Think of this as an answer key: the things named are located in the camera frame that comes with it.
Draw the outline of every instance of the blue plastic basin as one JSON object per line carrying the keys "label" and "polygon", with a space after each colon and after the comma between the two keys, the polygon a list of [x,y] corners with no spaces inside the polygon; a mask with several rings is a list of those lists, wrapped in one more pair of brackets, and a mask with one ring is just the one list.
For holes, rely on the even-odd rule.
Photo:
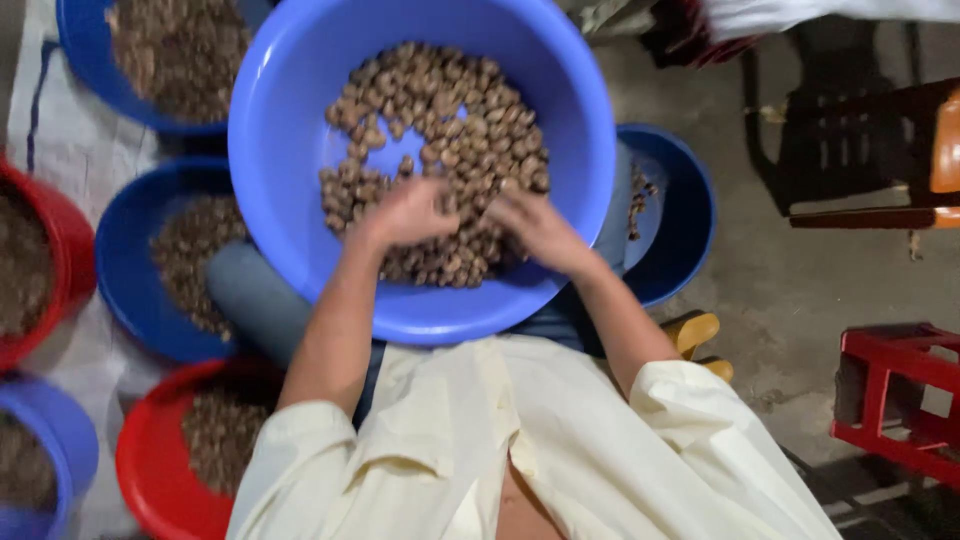
{"label": "blue plastic basin", "polygon": [[168,161],[120,190],[100,218],[94,246],[100,295],[150,351],[188,363],[237,352],[234,340],[201,331],[174,306],[150,257],[150,239],[167,217],[200,195],[232,192],[225,159]]}
{"label": "blue plastic basin", "polygon": [[[615,153],[609,99],[587,45],[552,2],[284,0],[260,28],[237,77],[230,172],[253,239],[310,302],[341,249],[324,225],[317,173],[346,152],[324,108],[351,69],[405,39],[499,61],[537,112],[551,155],[551,201],[588,242],[603,224]],[[416,156],[419,147],[408,132],[374,153],[370,165],[393,174],[402,154]],[[565,282],[526,264],[477,289],[382,283],[373,334],[415,344],[481,337],[520,322]]]}
{"label": "blue plastic basin", "polygon": [[[656,236],[649,246],[628,243],[628,262],[641,257],[623,278],[645,306],[655,306],[684,288],[707,258],[716,228],[710,176],[683,141],[661,128],[622,124],[616,132],[658,188]],[[641,247],[645,253],[631,253]]]}
{"label": "blue plastic basin", "polygon": [[133,93],[127,77],[113,62],[110,28],[104,15],[114,0],[57,0],[60,45],[70,68],[111,108],[159,132],[214,135],[227,130],[227,120],[191,124],[156,110]]}
{"label": "blue plastic basin", "polygon": [[48,513],[0,506],[0,539],[61,538],[74,501],[97,473],[100,447],[93,422],[67,394],[42,380],[17,374],[0,378],[0,410],[8,411],[34,433],[57,473],[56,510]]}

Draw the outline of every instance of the white cloth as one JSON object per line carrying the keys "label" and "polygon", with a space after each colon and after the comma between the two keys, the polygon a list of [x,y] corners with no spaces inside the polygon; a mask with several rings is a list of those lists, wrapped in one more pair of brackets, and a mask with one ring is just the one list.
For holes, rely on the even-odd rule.
{"label": "white cloth", "polygon": [[700,0],[714,43],[783,32],[805,20],[836,13],[860,19],[960,22],[957,0]]}
{"label": "white cloth", "polygon": [[228,538],[493,539],[508,449],[566,538],[840,538],[707,369],[647,364],[628,406],[592,358],[523,336],[388,348],[359,433],[329,402],[274,415]]}

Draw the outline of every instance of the plastic basin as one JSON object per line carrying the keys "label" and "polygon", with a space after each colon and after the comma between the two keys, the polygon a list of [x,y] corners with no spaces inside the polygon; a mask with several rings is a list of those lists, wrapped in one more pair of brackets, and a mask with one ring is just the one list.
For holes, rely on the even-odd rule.
{"label": "plastic basin", "polygon": [[189,468],[180,421],[197,388],[210,378],[275,380],[282,373],[266,362],[212,360],[186,366],[137,402],[117,439],[117,481],[140,526],[156,538],[222,540],[233,499],[203,485]]}
{"label": "plastic basin", "polygon": [[0,506],[0,538],[61,538],[74,501],[97,473],[100,447],[93,422],[59,389],[14,373],[0,380],[0,409],[36,435],[57,472],[57,509],[45,513]]}
{"label": "plastic basin", "polygon": [[227,160],[168,161],[124,187],[97,228],[100,295],[113,317],[144,347],[181,362],[230,356],[235,340],[198,329],[171,302],[150,257],[150,239],[167,217],[196,197],[232,193]]}
{"label": "plastic basin", "polygon": [[[346,145],[342,134],[330,132],[324,107],[352,68],[404,39],[499,61],[538,114],[551,153],[551,201],[587,242],[603,224],[613,185],[611,108],[592,54],[552,2],[284,0],[260,28],[237,77],[230,172],[253,239],[310,302],[341,249],[324,225],[317,173],[345,157]],[[393,174],[401,156],[419,148],[408,131],[369,164]],[[476,289],[382,283],[373,334],[414,344],[481,337],[522,321],[565,283],[536,264]]]}
{"label": "plastic basin", "polygon": [[57,0],[60,45],[73,72],[112,109],[156,131],[174,135],[225,132],[227,120],[209,124],[183,122],[136,96],[127,77],[113,62],[110,28],[104,19],[113,4],[114,0]]}
{"label": "plastic basin", "polygon": [[50,242],[54,284],[50,304],[33,329],[23,337],[0,337],[0,371],[12,369],[39,345],[66,317],[72,316],[93,294],[93,229],[84,213],[49,184],[14,169],[0,156],[0,182],[12,184],[33,207]]}
{"label": "plastic basin", "polygon": [[[633,248],[646,249],[623,278],[645,306],[655,306],[684,288],[707,258],[716,228],[710,176],[683,141],[661,128],[623,124],[616,132],[659,189],[656,236]],[[631,249],[628,261],[636,258]]]}

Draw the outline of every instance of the forearm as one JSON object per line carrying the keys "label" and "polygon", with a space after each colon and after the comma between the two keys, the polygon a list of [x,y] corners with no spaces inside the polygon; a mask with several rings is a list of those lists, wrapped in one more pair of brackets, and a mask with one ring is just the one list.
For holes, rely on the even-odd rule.
{"label": "forearm", "polygon": [[590,257],[583,271],[570,278],[597,329],[613,378],[626,396],[644,364],[678,359],[680,354],[630,287],[603,259],[593,252]]}
{"label": "forearm", "polygon": [[361,231],[344,244],[280,393],[277,408],[324,400],[353,415],[370,365],[373,295],[384,248]]}

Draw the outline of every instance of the left hand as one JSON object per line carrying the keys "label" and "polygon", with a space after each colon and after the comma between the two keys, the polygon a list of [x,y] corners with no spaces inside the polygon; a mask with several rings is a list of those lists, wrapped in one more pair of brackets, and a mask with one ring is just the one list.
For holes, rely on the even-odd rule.
{"label": "left hand", "polygon": [[446,190],[447,182],[440,179],[414,177],[401,181],[363,219],[358,230],[383,248],[411,246],[435,236],[456,233],[460,216],[442,215],[437,211],[437,201]]}

